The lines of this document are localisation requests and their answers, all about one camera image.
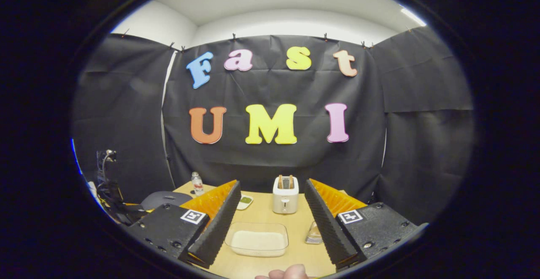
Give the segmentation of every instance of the hand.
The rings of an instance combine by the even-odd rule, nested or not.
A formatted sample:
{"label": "hand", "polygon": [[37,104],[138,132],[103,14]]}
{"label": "hand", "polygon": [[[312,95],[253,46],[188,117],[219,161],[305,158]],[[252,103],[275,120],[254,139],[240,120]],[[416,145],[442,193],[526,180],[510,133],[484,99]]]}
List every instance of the hand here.
{"label": "hand", "polygon": [[305,267],[303,264],[294,264],[287,268],[285,271],[280,269],[274,269],[266,276],[256,276],[255,279],[312,279],[315,277],[308,277],[305,274]]}

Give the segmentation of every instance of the white toaster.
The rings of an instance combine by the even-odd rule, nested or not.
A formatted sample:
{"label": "white toaster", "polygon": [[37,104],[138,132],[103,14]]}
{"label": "white toaster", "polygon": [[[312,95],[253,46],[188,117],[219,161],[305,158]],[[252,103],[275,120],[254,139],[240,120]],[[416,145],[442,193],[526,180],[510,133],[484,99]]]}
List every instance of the white toaster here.
{"label": "white toaster", "polygon": [[280,177],[276,177],[274,181],[274,188],[272,193],[274,194],[273,211],[277,214],[294,214],[298,210],[298,180],[296,177],[292,177],[293,187],[291,189],[283,189],[278,187],[280,185]]}

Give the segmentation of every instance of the toaster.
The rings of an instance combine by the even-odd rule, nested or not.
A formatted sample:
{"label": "toaster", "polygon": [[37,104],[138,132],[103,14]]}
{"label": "toaster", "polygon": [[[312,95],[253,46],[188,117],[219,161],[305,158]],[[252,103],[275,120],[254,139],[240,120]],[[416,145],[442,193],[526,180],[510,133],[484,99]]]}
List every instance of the toaster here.
{"label": "toaster", "polygon": [[279,175],[274,181],[273,208],[276,214],[294,214],[298,210],[298,180]]}

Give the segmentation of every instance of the pink letter i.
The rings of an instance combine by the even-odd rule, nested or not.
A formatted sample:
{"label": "pink letter i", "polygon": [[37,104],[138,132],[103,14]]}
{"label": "pink letter i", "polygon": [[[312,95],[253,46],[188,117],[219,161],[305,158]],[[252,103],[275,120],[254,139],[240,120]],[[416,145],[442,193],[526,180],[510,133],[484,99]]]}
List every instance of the pink letter i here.
{"label": "pink letter i", "polygon": [[330,143],[347,142],[349,135],[345,133],[345,104],[334,103],[324,106],[330,114],[330,135],[326,138]]}

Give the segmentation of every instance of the foam letter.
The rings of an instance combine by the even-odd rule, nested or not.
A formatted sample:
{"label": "foam letter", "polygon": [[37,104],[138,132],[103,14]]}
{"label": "foam letter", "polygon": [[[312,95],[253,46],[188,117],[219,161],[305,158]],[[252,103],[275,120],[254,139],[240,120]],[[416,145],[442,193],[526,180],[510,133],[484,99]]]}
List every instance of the foam letter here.
{"label": "foam letter", "polygon": [[214,114],[214,131],[210,135],[203,132],[203,115],[206,109],[197,107],[189,110],[191,116],[191,136],[201,144],[214,144],[221,139],[223,133],[223,114],[227,112],[225,107],[213,107],[210,112]]}
{"label": "foam letter", "polygon": [[311,59],[308,57],[310,54],[306,47],[290,47],[287,50],[287,67],[291,70],[307,70],[311,67]]}
{"label": "foam letter", "polygon": [[328,142],[347,142],[349,135],[345,133],[345,117],[343,116],[347,106],[341,103],[334,103],[328,104],[324,108],[330,114],[330,135],[326,138]]}
{"label": "foam letter", "polygon": [[341,50],[334,53],[334,57],[337,58],[339,64],[339,70],[346,76],[353,77],[358,74],[356,69],[351,68],[351,62],[354,62],[354,56],[349,55],[347,50]]}
{"label": "foam letter", "polygon": [[210,62],[208,61],[212,59],[212,57],[214,57],[214,54],[208,51],[193,60],[193,62],[187,64],[186,68],[191,71],[191,76],[193,77],[194,89],[201,87],[201,85],[207,83],[210,80],[210,77],[208,75],[205,75],[204,72],[206,71],[208,73],[210,72],[210,69],[212,69],[212,67],[210,66]]}
{"label": "foam letter", "polygon": [[295,105],[280,105],[272,119],[263,105],[249,105],[246,111],[249,113],[249,136],[246,138],[246,143],[260,144],[262,142],[259,129],[266,143],[272,142],[276,130],[278,131],[278,136],[275,137],[276,143],[294,144],[297,142],[293,127],[293,114],[297,111]]}
{"label": "foam letter", "polygon": [[241,50],[234,50],[233,52],[229,53],[229,59],[225,61],[225,69],[227,70],[240,70],[240,71],[247,71],[253,67],[251,65],[251,58],[253,57],[253,52],[241,49]]}

